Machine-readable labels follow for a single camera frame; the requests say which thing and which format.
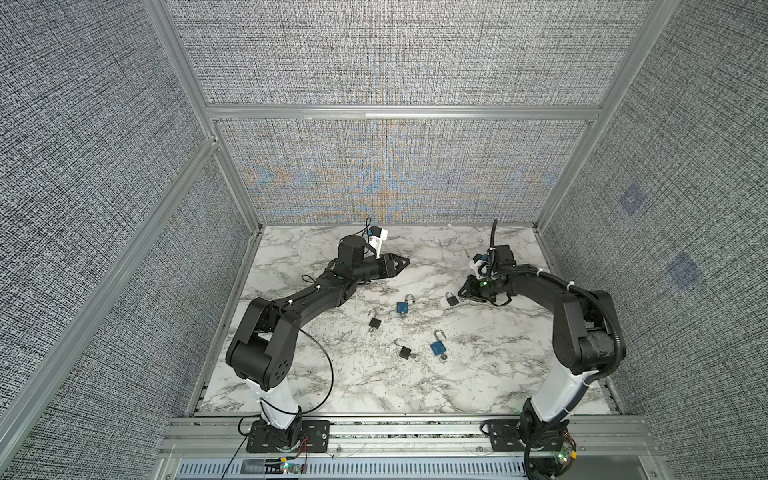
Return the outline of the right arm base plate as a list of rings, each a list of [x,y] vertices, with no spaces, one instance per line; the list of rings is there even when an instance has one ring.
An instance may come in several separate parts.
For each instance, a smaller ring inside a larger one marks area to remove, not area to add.
[[[488,437],[494,452],[520,452],[526,448],[526,439],[532,432],[522,434],[518,418],[491,419],[484,421],[480,432]],[[533,444],[533,452],[560,452],[563,448],[573,449],[575,440],[567,429],[552,429],[544,432]]]

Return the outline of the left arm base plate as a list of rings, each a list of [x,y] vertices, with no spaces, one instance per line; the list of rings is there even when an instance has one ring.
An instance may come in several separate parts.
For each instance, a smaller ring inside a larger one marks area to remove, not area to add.
[[[250,427],[246,451],[270,455],[294,454],[304,450],[309,453],[326,453],[330,426],[331,423],[325,420],[296,420],[286,430],[282,430],[268,425],[264,420],[257,420]]]

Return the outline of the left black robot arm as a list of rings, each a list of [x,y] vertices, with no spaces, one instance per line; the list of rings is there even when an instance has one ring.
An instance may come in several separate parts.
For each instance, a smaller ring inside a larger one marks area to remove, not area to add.
[[[410,264],[404,256],[383,253],[383,237],[347,235],[337,255],[310,285],[277,300],[251,301],[225,355],[226,364],[257,395],[261,419],[287,432],[303,411],[285,383],[303,327],[348,301],[357,288],[398,276]]]

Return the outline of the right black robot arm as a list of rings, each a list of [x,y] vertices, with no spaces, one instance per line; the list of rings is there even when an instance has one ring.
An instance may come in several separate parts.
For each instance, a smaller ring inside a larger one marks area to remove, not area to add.
[[[469,260],[471,274],[458,295],[496,307],[525,297],[553,315],[555,364],[528,408],[540,422],[560,422],[588,388],[614,373],[626,355],[615,306],[605,291],[578,287],[531,264],[516,262],[507,245]]]

